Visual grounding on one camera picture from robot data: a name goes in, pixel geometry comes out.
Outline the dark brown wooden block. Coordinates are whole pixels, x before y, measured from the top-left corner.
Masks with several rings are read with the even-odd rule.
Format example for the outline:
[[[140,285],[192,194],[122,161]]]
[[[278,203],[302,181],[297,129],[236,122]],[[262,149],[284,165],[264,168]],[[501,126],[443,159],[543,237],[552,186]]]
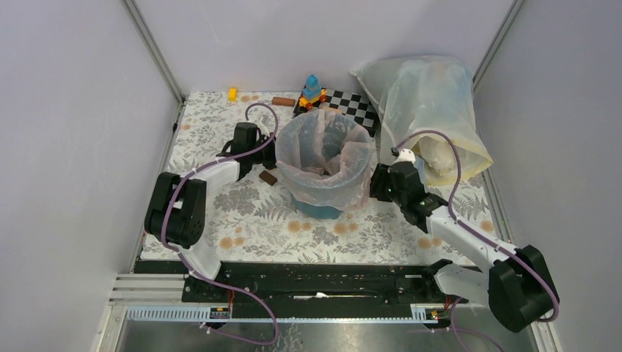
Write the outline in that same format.
[[[262,171],[259,174],[259,178],[270,186],[274,186],[277,183],[277,178],[267,171]]]

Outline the large translucent bag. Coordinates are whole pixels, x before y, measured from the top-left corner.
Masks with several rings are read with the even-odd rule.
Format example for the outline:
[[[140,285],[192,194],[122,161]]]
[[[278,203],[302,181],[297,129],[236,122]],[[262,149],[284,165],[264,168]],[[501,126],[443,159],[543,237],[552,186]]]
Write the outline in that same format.
[[[477,133],[473,75],[454,56],[383,59],[351,71],[381,120],[378,160],[391,164],[391,148],[409,148],[422,161],[425,183],[446,186],[488,169],[493,160]],[[456,170],[437,174],[420,154],[422,137],[447,142]]]

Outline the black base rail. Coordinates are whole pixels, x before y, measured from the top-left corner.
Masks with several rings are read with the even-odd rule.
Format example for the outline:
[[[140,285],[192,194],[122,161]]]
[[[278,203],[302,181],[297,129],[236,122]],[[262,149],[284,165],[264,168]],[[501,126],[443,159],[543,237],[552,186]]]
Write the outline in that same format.
[[[413,305],[435,319],[453,297],[433,293],[421,265],[222,263],[221,287],[190,276],[179,261],[140,260],[137,274],[182,275],[183,303],[215,304],[216,316],[279,319],[409,318]]]

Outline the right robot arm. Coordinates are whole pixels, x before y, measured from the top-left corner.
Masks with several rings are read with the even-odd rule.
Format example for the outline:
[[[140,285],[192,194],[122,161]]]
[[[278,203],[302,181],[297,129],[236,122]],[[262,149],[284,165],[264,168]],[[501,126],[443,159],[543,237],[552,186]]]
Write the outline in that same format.
[[[520,332],[559,313],[559,295],[542,253],[519,248],[473,228],[442,197],[426,191],[412,162],[379,164],[371,177],[370,197],[396,204],[405,220],[459,250],[477,266],[462,268],[441,259],[422,274],[421,293],[428,301],[465,298],[488,307],[507,330]]]

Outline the floral table mat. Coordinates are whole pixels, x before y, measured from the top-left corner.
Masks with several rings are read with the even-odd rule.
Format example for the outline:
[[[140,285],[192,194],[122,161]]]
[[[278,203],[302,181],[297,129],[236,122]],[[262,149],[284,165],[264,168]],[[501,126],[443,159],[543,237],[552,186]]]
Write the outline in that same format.
[[[246,117],[275,117],[282,128],[292,112],[284,106],[268,111],[271,99],[269,92],[242,92],[236,102],[229,102],[226,92],[191,93],[167,169],[182,175],[209,162]],[[448,259],[469,264],[441,238],[407,223],[392,203],[372,199],[337,219],[314,219],[295,207],[282,184],[263,182],[262,171],[254,166],[243,180],[208,195],[202,242],[222,260],[429,265]]]

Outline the yellow toy block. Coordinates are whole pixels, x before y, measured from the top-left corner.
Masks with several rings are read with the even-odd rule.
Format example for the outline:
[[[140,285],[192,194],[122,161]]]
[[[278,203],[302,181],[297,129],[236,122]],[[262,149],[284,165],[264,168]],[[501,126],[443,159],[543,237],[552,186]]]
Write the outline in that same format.
[[[229,89],[228,100],[229,102],[236,102],[238,97],[238,90],[235,87]]]

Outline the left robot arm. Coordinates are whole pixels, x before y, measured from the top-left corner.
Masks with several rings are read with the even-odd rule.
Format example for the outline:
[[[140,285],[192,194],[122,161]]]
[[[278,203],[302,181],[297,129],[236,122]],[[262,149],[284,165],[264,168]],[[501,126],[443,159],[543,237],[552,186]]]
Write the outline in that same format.
[[[273,169],[275,137],[275,132],[259,122],[239,122],[233,138],[213,161],[185,175],[162,172],[157,177],[144,230],[172,250],[192,276],[201,279],[199,290],[209,301],[224,298],[228,283],[218,275],[221,260],[202,242],[208,195],[243,179],[257,164]]]

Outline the orange-brown wooden block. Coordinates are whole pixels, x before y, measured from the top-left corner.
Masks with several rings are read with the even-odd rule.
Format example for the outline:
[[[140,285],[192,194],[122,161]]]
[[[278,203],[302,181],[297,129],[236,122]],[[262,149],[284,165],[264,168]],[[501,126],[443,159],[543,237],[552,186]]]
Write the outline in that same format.
[[[297,104],[297,100],[296,99],[292,99],[292,98],[285,98],[285,97],[273,97],[271,99],[271,103],[275,106],[287,106],[287,107],[294,107]]]

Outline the black checkered tray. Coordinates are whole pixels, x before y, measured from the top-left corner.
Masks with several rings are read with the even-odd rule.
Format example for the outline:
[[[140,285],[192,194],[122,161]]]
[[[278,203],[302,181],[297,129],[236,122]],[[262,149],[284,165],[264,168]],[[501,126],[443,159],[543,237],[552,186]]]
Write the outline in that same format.
[[[343,92],[334,89],[323,89],[325,100],[317,100],[313,103],[314,109],[324,109],[351,117],[374,137],[380,126],[380,117],[370,100],[364,96],[352,92]]]

